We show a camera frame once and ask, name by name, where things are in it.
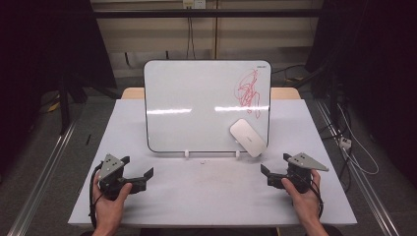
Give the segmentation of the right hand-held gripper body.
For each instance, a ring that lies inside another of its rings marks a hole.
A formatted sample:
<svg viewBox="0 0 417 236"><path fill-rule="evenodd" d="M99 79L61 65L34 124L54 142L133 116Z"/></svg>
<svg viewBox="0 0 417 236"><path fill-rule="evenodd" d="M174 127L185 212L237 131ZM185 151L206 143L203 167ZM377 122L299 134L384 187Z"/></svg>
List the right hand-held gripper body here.
<svg viewBox="0 0 417 236"><path fill-rule="evenodd" d="M301 194L306 193L311 187L312 169L328 171L326 166L304 152L292 155L292 158L286 162L288 163L286 178L291 181Z"/></svg>

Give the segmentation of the person's left hand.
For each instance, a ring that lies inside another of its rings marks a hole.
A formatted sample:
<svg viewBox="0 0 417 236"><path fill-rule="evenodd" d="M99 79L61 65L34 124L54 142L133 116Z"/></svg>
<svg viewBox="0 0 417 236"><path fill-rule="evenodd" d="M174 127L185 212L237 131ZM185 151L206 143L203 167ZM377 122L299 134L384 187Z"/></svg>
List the person's left hand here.
<svg viewBox="0 0 417 236"><path fill-rule="evenodd" d="M94 176L92 199L93 203L95 204L96 227L119 228L123 217L124 203L130 194L131 189L131 183L125 184L121 189L117 199L110 201L101 195L100 189L98 187L98 175Z"/></svg>

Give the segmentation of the metal floor rail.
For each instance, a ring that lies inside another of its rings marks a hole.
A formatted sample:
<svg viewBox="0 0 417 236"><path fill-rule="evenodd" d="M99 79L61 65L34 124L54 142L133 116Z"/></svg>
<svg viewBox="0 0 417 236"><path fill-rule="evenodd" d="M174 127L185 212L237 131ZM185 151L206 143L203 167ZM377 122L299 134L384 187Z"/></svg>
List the metal floor rail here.
<svg viewBox="0 0 417 236"><path fill-rule="evenodd" d="M339 139L334 138L335 144L341 151L342 158L346 166L349 168L351 177L357 183L367 205L369 206L375 220L378 222L383 231L384 236L399 236L391 216L387 208L372 187L367 176L368 174L358 167L354 154L349 154L344 147L339 146Z"/></svg>
<svg viewBox="0 0 417 236"><path fill-rule="evenodd" d="M25 236L30 223L40 205L45 191L51 180L58 162L60 161L63 152L70 141L77 122L72 121L62 134L59 135L53 150L49 154L42 172L33 185L30 195L27 197L21 210L19 211L14 223L12 224L7 236Z"/></svg>

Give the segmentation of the black metal stand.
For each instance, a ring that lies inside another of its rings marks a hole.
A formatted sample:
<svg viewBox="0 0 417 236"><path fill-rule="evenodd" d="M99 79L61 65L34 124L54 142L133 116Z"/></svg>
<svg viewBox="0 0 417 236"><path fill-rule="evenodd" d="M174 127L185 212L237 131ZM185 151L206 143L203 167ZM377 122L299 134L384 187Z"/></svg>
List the black metal stand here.
<svg viewBox="0 0 417 236"><path fill-rule="evenodd" d="M337 85L338 75L330 64L323 65L317 70L313 78L311 89L315 98L328 98L330 121L337 126Z"/></svg>

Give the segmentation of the black horizontal bar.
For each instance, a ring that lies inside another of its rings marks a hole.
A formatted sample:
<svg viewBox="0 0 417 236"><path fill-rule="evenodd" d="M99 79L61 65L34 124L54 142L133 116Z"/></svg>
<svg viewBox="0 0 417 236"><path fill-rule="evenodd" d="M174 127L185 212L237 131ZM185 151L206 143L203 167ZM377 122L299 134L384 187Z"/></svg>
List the black horizontal bar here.
<svg viewBox="0 0 417 236"><path fill-rule="evenodd" d="M94 11L92 14L99 19L117 18L310 18L325 15L321 9L283 9L283 10L120 10Z"/></svg>

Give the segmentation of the wooden table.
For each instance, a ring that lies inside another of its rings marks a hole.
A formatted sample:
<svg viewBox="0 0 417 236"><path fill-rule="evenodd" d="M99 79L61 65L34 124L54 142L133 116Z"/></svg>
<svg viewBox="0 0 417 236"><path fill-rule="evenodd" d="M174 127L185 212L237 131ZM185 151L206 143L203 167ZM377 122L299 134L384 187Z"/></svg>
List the wooden table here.
<svg viewBox="0 0 417 236"><path fill-rule="evenodd" d="M272 99L300 99L301 96L296 88L272 88ZM122 99L144 99L144 88L126 88L121 96Z"/></svg>

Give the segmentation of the white wall socket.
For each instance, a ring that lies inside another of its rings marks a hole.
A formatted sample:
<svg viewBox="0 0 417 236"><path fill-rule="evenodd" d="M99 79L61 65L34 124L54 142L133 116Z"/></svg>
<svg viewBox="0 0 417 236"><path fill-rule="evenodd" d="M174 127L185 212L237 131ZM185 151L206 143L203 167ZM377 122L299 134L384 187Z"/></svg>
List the white wall socket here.
<svg viewBox="0 0 417 236"><path fill-rule="evenodd" d="M182 0L184 9L205 9L207 7L206 0Z"/></svg>

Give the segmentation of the person's right hand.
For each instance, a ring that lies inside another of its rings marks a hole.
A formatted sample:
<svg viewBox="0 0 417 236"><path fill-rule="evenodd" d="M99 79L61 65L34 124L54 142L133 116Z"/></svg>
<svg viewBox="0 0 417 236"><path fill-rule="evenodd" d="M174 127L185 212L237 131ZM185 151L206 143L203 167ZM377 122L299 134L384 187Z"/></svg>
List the person's right hand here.
<svg viewBox="0 0 417 236"><path fill-rule="evenodd" d="M308 225L321 224L319 218L320 200L317 197L320 192L321 176L316 170L312 170L311 174L313 176L312 189L304 194L300 194L290 180L286 178L282 180L286 192L292 199L299 222L304 228Z"/></svg>

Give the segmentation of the black curtain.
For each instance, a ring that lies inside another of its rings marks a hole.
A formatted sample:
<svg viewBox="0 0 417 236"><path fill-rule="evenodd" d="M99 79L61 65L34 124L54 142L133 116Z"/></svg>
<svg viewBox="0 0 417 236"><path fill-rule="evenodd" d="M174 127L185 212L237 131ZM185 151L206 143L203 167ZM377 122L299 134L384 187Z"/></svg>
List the black curtain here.
<svg viewBox="0 0 417 236"><path fill-rule="evenodd" d="M417 0L323 0L306 63L334 69L373 136L417 188Z"/></svg>
<svg viewBox="0 0 417 236"><path fill-rule="evenodd" d="M90 0L0 0L0 173L26 142L48 91L116 82Z"/></svg>

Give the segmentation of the white whiteboard eraser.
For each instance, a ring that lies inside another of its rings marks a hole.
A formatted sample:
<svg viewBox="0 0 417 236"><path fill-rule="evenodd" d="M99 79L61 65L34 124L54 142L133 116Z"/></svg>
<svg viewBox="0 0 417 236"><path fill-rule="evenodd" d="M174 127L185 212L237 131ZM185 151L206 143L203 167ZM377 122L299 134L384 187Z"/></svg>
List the white whiteboard eraser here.
<svg viewBox="0 0 417 236"><path fill-rule="evenodd" d="M229 131L235 141L252 157L258 157L267 149L267 143L245 119L236 121Z"/></svg>

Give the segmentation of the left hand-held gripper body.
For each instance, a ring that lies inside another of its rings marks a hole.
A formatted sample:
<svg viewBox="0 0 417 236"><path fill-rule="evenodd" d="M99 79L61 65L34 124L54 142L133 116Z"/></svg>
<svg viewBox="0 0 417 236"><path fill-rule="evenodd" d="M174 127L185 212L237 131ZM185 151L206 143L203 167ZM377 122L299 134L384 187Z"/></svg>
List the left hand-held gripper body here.
<svg viewBox="0 0 417 236"><path fill-rule="evenodd" d="M119 196L127 180L123 177L124 164L121 159L112 154L108 154L102 162L99 171L98 185L104 196L114 201Z"/></svg>

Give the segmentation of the white whiteboard with red scribble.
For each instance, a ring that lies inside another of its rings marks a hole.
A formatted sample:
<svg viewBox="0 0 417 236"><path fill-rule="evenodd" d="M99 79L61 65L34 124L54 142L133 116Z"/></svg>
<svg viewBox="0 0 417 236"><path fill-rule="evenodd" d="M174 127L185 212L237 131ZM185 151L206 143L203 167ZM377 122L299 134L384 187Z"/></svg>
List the white whiteboard with red scribble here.
<svg viewBox="0 0 417 236"><path fill-rule="evenodd" d="M271 66L265 60L153 60L144 66L148 147L244 152L230 127L245 119L267 143Z"/></svg>

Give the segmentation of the white table cover sheet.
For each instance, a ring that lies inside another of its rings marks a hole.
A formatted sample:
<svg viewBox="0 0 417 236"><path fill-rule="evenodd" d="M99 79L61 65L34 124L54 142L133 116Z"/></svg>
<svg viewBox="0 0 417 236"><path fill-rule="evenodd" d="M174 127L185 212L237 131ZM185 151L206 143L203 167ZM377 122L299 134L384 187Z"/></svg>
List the white table cover sheet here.
<svg viewBox="0 0 417 236"><path fill-rule="evenodd" d="M304 152L328 169L321 195L327 224L356 221L331 166L306 102L275 100L270 109L269 145L260 157L227 153L160 156L149 150L144 104L139 99L116 102L94 158L130 156L128 178L154 171L145 191L129 197L122 223L129 227L274 227L298 222L289 196L271 187L261 168L283 173L283 155Z"/></svg>

